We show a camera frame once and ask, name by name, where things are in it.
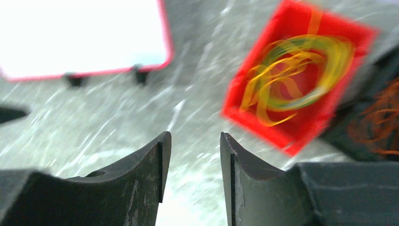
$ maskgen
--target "marble countertop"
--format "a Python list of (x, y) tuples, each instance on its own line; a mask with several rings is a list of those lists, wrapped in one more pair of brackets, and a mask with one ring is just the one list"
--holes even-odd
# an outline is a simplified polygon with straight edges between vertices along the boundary
[[(85, 176), (168, 130), (173, 150), (157, 225), (225, 226), (221, 132), (281, 169), (297, 161), (348, 160), (317, 139), (290, 159), (220, 117), (226, 87), (278, 0), (165, 3), (175, 58), (165, 70), (151, 73), (146, 87), (127, 74), (94, 77), (82, 89), (70, 89), (61, 80), (0, 80), (0, 103), (32, 110), (26, 119), (0, 128), (0, 168)], [(323, 5), (382, 29), (368, 62), (399, 41), (397, 5), (375, 0), (325, 0)], [(365, 71), (355, 84), (364, 80)]]

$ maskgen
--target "black object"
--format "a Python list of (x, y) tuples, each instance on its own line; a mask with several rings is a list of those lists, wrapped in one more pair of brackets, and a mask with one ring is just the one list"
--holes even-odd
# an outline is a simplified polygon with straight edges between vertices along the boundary
[(0, 226), (154, 226), (171, 155), (164, 132), (84, 178), (0, 171)]
[(141, 71), (141, 67), (141, 65), (134, 65), (132, 67), (132, 73), (134, 74), (137, 83), (146, 85), (149, 72)]
[(0, 124), (20, 119), (27, 115), (28, 112), (25, 109), (18, 109), (11, 106), (0, 105)]
[(320, 137), (357, 161), (397, 161), (397, 156), (388, 155), (385, 159), (371, 152), (369, 147), (356, 143), (347, 134), (350, 122), (354, 119), (360, 120), (359, 115), (375, 103), (376, 94), (386, 89), (390, 81), (399, 76), (399, 47), (382, 56), (375, 65), (378, 68), (377, 74), (368, 81), (363, 92), (351, 104), (336, 112), (336, 118), (330, 128)]
[(66, 73), (64, 75), (65, 79), (68, 81), (72, 88), (80, 88), (87, 84), (87, 77), (76, 77), (73, 73)]
[(229, 226), (399, 225), (399, 163), (298, 163), (284, 172), (222, 133)]

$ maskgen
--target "red tray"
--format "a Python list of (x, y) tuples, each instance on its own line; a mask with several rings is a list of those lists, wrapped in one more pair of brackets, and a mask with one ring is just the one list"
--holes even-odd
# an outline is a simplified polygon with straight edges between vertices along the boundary
[[(312, 8), (306, 3), (294, 0), (283, 0), (264, 28), (241, 68), (231, 81), (222, 109), (222, 116), (242, 128), (272, 142), (290, 156), (297, 154), (305, 145), (316, 138), (329, 125), (335, 109), (340, 102), (346, 87), (351, 82), (358, 67), (363, 63), (379, 31), (342, 18), (339, 15), (325, 12), (322, 16), (319, 35), (334, 35), (348, 38), (356, 46), (352, 64), (340, 82), (318, 102), (296, 112), (294, 118), (273, 127), (264, 126), (253, 111), (240, 112), (239, 106), (248, 82), (246, 74), (262, 60), (262, 50), (270, 43), (306, 34), (311, 19)], [(315, 73), (307, 70), (300, 77), (296, 76), (299, 89), (309, 91), (315, 84)], [(292, 112), (269, 112), (272, 119), (281, 119)]]

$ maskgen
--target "black foot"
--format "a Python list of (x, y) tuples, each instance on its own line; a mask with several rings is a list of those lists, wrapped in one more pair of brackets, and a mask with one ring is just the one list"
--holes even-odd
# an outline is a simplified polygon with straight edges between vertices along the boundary
[(87, 80), (88, 80), (86, 77), (75, 77), (71, 73), (67, 73), (65, 75), (65, 79), (68, 81), (69, 85), (72, 88), (83, 87), (87, 83)]
[(135, 66), (133, 66), (132, 71), (136, 77), (136, 82), (138, 84), (146, 85), (149, 72), (140, 72), (139, 71), (140, 67), (141, 67), (140, 65), (135, 65)]

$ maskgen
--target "wire bundle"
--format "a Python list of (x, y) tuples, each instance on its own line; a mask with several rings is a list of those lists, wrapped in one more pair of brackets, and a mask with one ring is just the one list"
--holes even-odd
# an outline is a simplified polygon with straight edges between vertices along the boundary
[[(353, 60), (354, 45), (343, 37), (317, 35), (321, 16), (321, 10), (314, 8), (308, 34), (279, 40), (266, 47), (264, 60), (248, 72), (254, 74), (251, 74), (253, 77), (244, 91), (241, 111), (256, 105), (260, 122), (266, 126), (280, 124), (295, 117), (296, 113), (272, 121), (267, 110), (285, 112), (309, 106), (329, 92), (347, 73)], [(316, 87), (303, 95), (292, 76), (304, 72), (309, 64), (315, 64), (321, 76)], [(291, 98), (281, 95), (279, 88), (282, 84)]]
[(383, 156), (399, 155), (399, 79), (376, 96), (377, 101), (348, 127), (358, 143)]

